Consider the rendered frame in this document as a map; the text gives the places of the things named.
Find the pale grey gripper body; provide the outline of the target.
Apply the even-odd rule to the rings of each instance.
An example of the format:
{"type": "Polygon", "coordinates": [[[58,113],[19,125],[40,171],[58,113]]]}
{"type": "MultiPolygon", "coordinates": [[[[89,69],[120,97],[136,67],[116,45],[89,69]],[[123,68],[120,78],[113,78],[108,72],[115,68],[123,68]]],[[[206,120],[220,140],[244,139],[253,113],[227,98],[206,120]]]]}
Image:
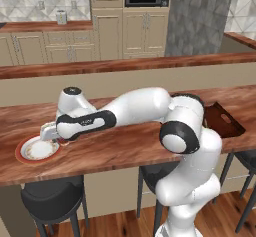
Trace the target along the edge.
{"type": "Polygon", "coordinates": [[[43,141],[56,140],[60,137],[55,122],[48,122],[40,128],[40,139],[43,141]]]}

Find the white plate with red rim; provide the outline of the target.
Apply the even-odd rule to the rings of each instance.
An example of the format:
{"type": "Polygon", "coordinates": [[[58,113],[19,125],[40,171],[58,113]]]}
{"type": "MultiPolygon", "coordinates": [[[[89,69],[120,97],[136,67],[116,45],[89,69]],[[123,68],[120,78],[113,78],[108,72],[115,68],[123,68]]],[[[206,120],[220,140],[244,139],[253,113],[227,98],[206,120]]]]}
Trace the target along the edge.
{"type": "Polygon", "coordinates": [[[23,139],[15,149],[15,157],[24,164],[36,165],[55,158],[61,146],[53,141],[42,141],[39,135],[23,139]]]}

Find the dark brown tray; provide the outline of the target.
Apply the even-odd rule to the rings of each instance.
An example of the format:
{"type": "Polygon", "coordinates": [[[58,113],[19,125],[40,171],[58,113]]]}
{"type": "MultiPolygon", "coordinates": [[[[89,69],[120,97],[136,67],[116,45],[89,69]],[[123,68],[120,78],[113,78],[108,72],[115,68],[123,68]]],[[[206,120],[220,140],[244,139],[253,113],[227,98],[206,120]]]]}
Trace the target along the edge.
{"type": "Polygon", "coordinates": [[[203,125],[216,131],[222,138],[241,136],[246,131],[218,102],[205,107],[203,125]]]}

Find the black round stool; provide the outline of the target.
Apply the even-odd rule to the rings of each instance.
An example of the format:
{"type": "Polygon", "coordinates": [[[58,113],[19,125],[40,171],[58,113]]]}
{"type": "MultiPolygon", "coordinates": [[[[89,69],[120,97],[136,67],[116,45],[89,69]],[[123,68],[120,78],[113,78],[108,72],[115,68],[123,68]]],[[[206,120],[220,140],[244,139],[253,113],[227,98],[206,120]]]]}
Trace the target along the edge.
{"type": "Polygon", "coordinates": [[[26,183],[21,190],[21,199],[34,219],[40,237],[54,234],[53,225],[67,219],[71,221],[74,237],[80,237],[77,210],[83,206],[85,224],[89,227],[84,176],[26,183]]]}
{"type": "MultiPolygon", "coordinates": [[[[171,173],[179,164],[179,161],[172,161],[167,163],[139,166],[138,170],[138,191],[137,191],[137,210],[136,216],[140,217],[141,202],[142,202],[142,189],[143,180],[145,181],[149,190],[155,194],[155,187],[157,182],[171,173]]],[[[162,218],[163,205],[156,199],[155,217],[154,217],[154,228],[153,237],[156,231],[160,227],[160,221],[162,218]]]]}
{"type": "MultiPolygon", "coordinates": [[[[243,197],[251,180],[254,176],[256,176],[256,149],[254,150],[248,150],[248,151],[241,151],[241,152],[235,152],[235,153],[229,153],[227,155],[221,176],[220,176],[220,185],[223,185],[228,170],[231,166],[231,163],[233,161],[233,157],[236,157],[239,162],[249,171],[248,176],[244,182],[244,185],[242,187],[242,190],[240,192],[240,197],[243,197]]],[[[246,222],[247,217],[249,216],[253,206],[256,204],[256,183],[254,184],[254,188],[252,191],[252,194],[250,196],[250,199],[244,209],[244,212],[236,226],[235,232],[239,233],[241,228],[246,222]]]]}

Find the beige low cupboard run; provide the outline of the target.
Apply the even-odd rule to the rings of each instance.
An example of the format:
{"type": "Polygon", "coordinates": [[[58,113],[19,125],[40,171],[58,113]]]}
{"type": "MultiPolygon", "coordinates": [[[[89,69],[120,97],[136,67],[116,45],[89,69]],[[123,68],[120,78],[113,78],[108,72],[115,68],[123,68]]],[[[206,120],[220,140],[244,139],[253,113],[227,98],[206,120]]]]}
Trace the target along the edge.
{"type": "Polygon", "coordinates": [[[0,33],[0,67],[94,61],[91,31],[0,33]]]}

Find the beige tall cupboard run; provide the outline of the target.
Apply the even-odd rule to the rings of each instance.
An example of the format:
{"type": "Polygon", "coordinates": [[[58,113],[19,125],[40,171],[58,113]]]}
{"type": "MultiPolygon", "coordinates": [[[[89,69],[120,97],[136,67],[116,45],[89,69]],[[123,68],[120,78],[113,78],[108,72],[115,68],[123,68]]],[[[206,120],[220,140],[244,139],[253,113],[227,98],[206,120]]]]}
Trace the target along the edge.
{"type": "Polygon", "coordinates": [[[168,7],[129,7],[126,0],[90,0],[97,60],[164,55],[168,7]]]}

